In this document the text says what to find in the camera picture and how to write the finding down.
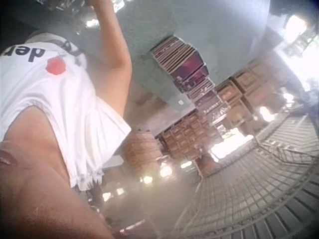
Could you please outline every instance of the white t-shirt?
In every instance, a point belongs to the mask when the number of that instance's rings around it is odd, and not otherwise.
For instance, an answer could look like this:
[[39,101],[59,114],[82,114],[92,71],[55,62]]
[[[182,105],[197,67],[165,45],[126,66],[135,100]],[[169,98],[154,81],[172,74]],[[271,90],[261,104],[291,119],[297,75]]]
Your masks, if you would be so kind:
[[53,43],[8,48],[0,57],[0,141],[29,106],[48,117],[70,176],[71,187],[87,190],[103,175],[131,128],[98,98],[76,58]]

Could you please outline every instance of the light fixture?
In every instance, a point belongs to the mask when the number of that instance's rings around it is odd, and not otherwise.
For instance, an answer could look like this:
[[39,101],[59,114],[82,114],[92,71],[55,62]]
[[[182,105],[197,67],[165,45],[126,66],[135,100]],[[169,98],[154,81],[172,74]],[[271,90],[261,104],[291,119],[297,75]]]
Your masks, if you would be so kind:
[[291,103],[294,102],[294,98],[295,97],[293,95],[289,94],[289,93],[284,93],[283,97],[286,99],[288,104],[291,104]]
[[100,23],[99,23],[98,19],[96,19],[96,18],[86,22],[87,27],[97,27],[99,24]]
[[187,168],[189,166],[191,166],[192,162],[191,161],[187,161],[186,163],[183,163],[180,167],[181,168]]
[[124,0],[112,0],[114,6],[114,12],[116,13],[118,10],[125,6]]
[[118,188],[116,192],[118,193],[118,195],[122,195],[125,191],[123,188]]
[[143,181],[144,181],[145,184],[150,184],[150,183],[153,182],[153,178],[150,177],[150,176],[145,176],[145,177],[143,178]]
[[262,117],[264,118],[264,121],[266,121],[266,122],[271,122],[275,119],[275,117],[264,106],[260,107],[259,112],[262,115]]
[[296,15],[293,15],[288,20],[285,32],[285,39],[289,43],[292,43],[300,34],[303,34],[306,29],[307,24],[305,23],[305,21],[300,19]]
[[172,169],[169,166],[165,166],[160,170],[160,175],[161,177],[167,177],[170,176],[172,174]]
[[103,200],[104,202],[106,202],[107,200],[109,200],[111,198],[111,193],[103,193]]

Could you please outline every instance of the wooden cabinet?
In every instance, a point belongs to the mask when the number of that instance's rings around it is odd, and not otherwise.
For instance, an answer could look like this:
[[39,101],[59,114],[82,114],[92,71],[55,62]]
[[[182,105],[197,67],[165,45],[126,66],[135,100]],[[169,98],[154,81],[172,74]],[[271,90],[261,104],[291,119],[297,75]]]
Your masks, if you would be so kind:
[[205,147],[221,138],[218,130],[209,125],[205,116],[194,110],[162,134],[174,159],[195,160],[200,157],[196,147]]
[[126,161],[137,176],[153,171],[162,157],[158,142],[149,131],[132,131],[123,145]]

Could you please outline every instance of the raised arm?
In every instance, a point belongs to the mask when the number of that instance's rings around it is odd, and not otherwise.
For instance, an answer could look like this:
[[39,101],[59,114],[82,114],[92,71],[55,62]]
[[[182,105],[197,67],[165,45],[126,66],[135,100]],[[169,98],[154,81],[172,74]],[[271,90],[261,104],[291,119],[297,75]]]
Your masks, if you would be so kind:
[[121,116],[127,101],[132,63],[128,46],[114,13],[111,0],[91,0],[101,27],[104,60],[107,68],[98,84],[97,96]]

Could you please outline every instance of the hand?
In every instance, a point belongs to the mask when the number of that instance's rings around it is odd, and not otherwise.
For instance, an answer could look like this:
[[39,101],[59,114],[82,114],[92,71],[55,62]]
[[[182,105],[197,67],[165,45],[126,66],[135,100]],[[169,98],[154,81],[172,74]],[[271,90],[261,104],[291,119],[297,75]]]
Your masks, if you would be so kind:
[[111,0],[85,0],[86,5],[92,6],[94,9],[98,9],[104,5],[113,5]]

